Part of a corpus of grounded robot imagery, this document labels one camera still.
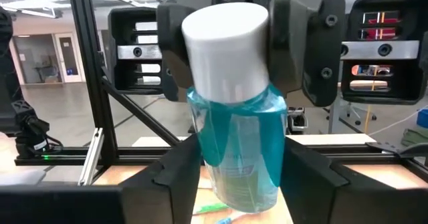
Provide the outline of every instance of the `white bottle cap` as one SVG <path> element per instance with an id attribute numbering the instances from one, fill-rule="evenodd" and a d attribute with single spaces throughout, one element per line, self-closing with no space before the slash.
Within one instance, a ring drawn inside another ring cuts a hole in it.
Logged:
<path id="1" fill-rule="evenodd" d="M 195 89 L 204 99 L 238 103 L 266 89 L 266 8 L 254 3 L 212 5 L 187 16 L 181 28 Z"/>

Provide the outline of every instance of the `blue liquid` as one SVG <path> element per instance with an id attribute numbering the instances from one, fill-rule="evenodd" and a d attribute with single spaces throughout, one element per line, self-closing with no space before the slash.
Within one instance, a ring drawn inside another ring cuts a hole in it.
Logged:
<path id="1" fill-rule="evenodd" d="M 248 101 L 220 104 L 203 99 L 190 88 L 187 102 L 217 197 L 246 213 L 273 207 L 287 114 L 280 91 L 269 85 Z"/>

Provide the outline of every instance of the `green marker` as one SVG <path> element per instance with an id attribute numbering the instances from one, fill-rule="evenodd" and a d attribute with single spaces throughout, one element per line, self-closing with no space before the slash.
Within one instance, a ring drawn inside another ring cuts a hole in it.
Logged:
<path id="1" fill-rule="evenodd" d="M 211 213 L 216 211 L 222 211 L 227 208 L 229 207 L 224 203 L 216 203 L 213 205 L 202 206 L 199 209 L 193 210 L 193 214 L 198 215 L 198 214 L 204 214 L 204 213 Z"/>

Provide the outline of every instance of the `metal plate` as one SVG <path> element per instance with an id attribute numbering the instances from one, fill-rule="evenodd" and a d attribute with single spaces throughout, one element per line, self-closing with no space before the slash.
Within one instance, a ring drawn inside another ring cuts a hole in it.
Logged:
<path id="1" fill-rule="evenodd" d="M 135 56 L 134 49 L 140 48 L 142 54 Z M 118 59 L 119 60 L 160 60 L 162 54 L 160 53 L 159 46 L 154 45 L 123 45 L 118 46 Z"/>
<path id="2" fill-rule="evenodd" d="M 414 60 L 419 51 L 419 41 L 345 41 L 344 45 L 348 51 L 341 60 Z M 391 52 L 379 54 L 382 45 L 389 45 Z"/>

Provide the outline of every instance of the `plastic bottle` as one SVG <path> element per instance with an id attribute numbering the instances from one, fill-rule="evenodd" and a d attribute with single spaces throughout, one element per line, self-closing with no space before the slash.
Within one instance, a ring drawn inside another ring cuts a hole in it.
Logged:
<path id="1" fill-rule="evenodd" d="M 194 88 L 193 123 L 213 190 L 238 211 L 276 204 L 284 153 L 286 103 L 266 68 L 268 11 L 224 3 L 182 24 Z"/>

